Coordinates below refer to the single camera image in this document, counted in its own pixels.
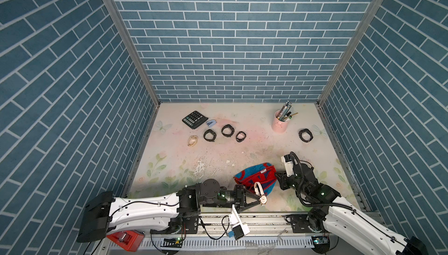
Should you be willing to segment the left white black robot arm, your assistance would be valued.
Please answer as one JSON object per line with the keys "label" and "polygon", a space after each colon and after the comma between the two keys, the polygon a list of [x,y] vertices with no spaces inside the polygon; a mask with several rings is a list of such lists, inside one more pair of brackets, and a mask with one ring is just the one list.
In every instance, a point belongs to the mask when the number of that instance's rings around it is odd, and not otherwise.
{"label": "left white black robot arm", "polygon": [[199,216],[202,207],[229,208],[241,213],[267,203],[261,185],[255,187],[254,192],[243,185],[227,190],[217,180],[207,179],[175,193],[143,199],[102,192],[85,204],[77,242],[96,242],[113,233],[131,230],[173,234],[183,226],[183,220]]}

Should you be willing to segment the red blue towel cloth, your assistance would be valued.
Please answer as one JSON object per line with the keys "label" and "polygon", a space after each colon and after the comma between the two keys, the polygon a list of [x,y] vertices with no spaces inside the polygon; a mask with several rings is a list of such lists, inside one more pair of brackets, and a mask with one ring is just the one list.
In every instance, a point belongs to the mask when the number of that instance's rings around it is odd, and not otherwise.
{"label": "red blue towel cloth", "polygon": [[246,190],[255,194],[255,183],[260,182],[263,191],[268,196],[276,184],[277,178],[275,166],[270,163],[254,165],[234,176],[234,181],[238,185],[243,185]]}

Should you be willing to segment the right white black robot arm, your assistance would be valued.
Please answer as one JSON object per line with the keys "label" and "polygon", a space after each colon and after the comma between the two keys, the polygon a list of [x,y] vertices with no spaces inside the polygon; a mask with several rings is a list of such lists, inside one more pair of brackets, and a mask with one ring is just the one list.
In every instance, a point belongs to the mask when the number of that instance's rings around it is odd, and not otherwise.
{"label": "right white black robot arm", "polygon": [[307,164],[295,164],[292,174],[277,172],[282,190],[293,189],[309,207],[307,223],[312,231],[338,236],[364,255],[427,255],[426,245],[386,228],[353,206],[336,189],[317,180]]}

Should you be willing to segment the gold watch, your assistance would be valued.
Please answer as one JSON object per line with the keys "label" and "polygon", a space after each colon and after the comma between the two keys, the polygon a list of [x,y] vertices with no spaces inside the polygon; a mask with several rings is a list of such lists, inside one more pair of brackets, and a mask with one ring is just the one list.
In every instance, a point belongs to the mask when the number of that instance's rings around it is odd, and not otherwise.
{"label": "gold watch", "polygon": [[193,147],[197,144],[197,142],[198,142],[198,136],[190,136],[187,142],[187,146]]}
{"label": "gold watch", "polygon": [[260,205],[261,206],[266,205],[266,203],[267,203],[267,196],[264,193],[264,189],[263,189],[263,187],[262,187],[260,182],[256,182],[255,183],[254,191],[255,191],[255,194],[257,195],[257,197],[259,198]]}

